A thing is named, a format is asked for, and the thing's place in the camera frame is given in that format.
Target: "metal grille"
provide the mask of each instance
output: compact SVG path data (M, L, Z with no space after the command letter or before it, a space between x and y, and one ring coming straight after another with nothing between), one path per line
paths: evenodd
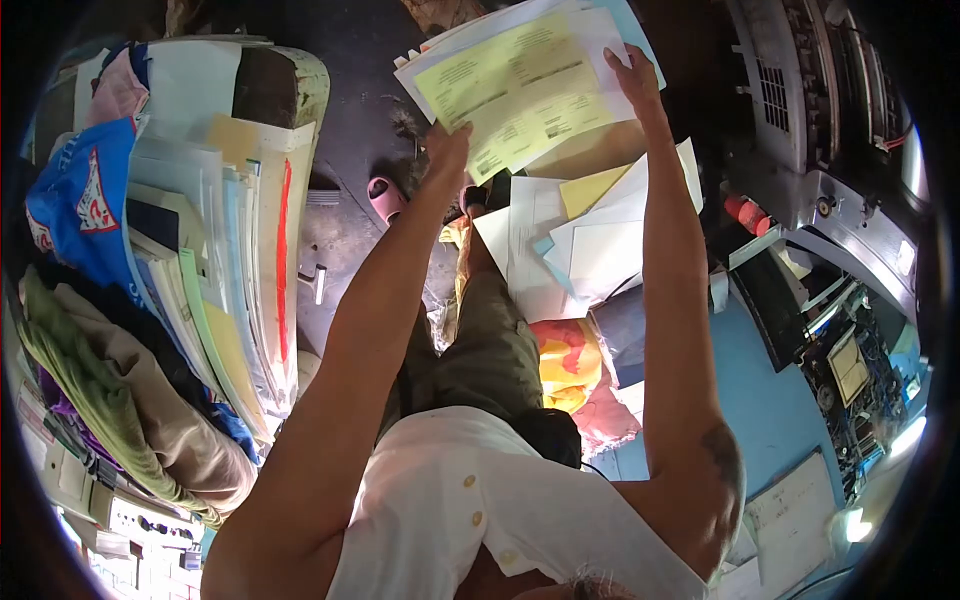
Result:
M767 123L790 133L790 122L786 111L786 88L783 86L783 71L763 65L756 60L756 69L760 72L760 87L763 90L763 112Z

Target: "light blue paper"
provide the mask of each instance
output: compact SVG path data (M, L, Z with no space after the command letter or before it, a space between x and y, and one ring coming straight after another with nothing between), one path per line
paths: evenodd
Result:
M627 0L593 0L593 6L598 9L606 8L610 11L623 42L633 44L643 51L643 55L654 64L654 69L657 70L657 88L664 89L666 79L663 78L663 72L660 71L660 63L657 62L654 49L650 47L650 41L647 39L647 35L643 33L643 28L640 27L634 10L630 8Z
M538 242L534 242L534 252L536 252L540 258L543 258L543 255L550 252L553 249L555 244L553 243L553 238L544 237ZM557 282L560 283L566 292L572 297L576 298L577 295L573 292L573 283L570 281L570 278L566 274L561 273L556 267L553 266L546 258L543 258L543 264L546 265L546 268L550 270L550 275L552 275Z

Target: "pink slipper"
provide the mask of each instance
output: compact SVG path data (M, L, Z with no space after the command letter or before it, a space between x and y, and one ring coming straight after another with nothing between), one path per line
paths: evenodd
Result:
M370 180L367 184L367 198L370 199L373 210L387 225L391 218L407 205L407 199L403 197L400 188L385 177L374 177Z

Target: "black cable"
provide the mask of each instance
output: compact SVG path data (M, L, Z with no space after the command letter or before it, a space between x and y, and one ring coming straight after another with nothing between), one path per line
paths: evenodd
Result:
M603 472L602 472L599 468L591 465L590 463L581 463L581 465L583 465L584 467L590 467L590 468L592 468L593 470L595 470L595 471L597 472L598 475L600 475L600 476L603 477L604 479L607 479L607 475L604 475Z
M841 575L846 575L847 573L851 572L852 570L853 570L853 567L852 567L852 566L848 566L847 568L842 568L842 569L840 569L839 571L834 571L834 572L830 573L829 575L825 575L824 577L821 577L820 579L818 579L817 581L813 582L813 583L810 584L809 586L806 586L805 588L801 588L800 591L798 591L797 593L793 594L792 596L790 596L790 597L787 598L786 600L794 600L795 598L800 597L800 595L801 595L802 593L805 593L805 592L809 591L811 588L813 588L813 587L815 587L815 586L819 586L820 584L824 584L824 583L826 583L826 582L828 582L828 581L833 581L833 580L836 579L837 577L840 577Z

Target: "man's hand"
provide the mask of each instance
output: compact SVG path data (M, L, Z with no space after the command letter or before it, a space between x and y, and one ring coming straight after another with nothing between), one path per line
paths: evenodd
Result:
M438 121L426 135L426 153L430 156L423 185L436 185L441 196L450 197L464 186L464 170L470 150L473 125L467 123L454 133L447 133Z
M630 57L630 66L625 66L610 48L604 48L603 57L616 74L627 100L634 106L636 118L643 129L661 128L669 132L670 125L660 103L660 90L657 82L657 69L643 52L632 44L624 44Z

